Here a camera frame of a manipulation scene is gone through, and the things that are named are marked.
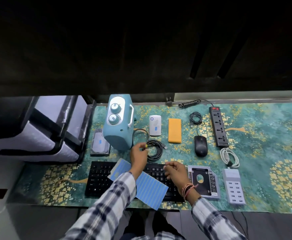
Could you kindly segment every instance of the teal device with knobs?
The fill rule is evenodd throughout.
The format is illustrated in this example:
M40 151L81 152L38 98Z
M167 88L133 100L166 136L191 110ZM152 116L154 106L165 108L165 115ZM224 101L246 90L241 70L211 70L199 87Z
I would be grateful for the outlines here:
M134 112L129 94L112 94L109 97L103 136L114 149L126 151L132 147Z

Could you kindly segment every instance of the control dial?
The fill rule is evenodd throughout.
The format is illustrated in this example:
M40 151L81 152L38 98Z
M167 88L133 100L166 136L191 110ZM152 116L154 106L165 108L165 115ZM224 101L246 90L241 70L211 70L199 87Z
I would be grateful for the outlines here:
M110 106L110 111L114 114L118 114L121 110L122 108L120 108L119 104L114 103Z
M117 115L117 114L111 114L109 117L108 117L108 121L111 125L115 125L117 124L119 121L120 121L120 117Z

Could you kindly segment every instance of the sleeve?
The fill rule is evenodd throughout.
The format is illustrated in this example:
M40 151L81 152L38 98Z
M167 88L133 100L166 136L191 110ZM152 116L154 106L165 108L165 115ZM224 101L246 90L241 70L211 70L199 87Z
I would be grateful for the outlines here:
M219 210L202 197L197 200L191 213L199 228L211 240L246 239Z
M121 174L62 239L111 239L124 209L135 196L136 182L133 175L130 172Z

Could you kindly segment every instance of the keyboard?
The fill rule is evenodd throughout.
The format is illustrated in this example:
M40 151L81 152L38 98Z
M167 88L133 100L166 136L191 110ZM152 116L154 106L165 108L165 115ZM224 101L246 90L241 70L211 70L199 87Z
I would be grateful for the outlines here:
M112 180L107 178L116 162L93 161L90 167L85 196L99 198L111 186ZM147 164L144 172L168 186L163 201L184 202L184 198L178 193L177 187L171 180L167 180L163 170L163 164Z

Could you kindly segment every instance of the white handle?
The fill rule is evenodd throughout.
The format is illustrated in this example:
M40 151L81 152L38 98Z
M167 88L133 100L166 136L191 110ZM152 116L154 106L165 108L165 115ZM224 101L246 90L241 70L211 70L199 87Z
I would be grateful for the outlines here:
M132 107L132 115L130 116L130 123L128 124L128 128L131 128L134 122L134 107L130 104L130 107Z

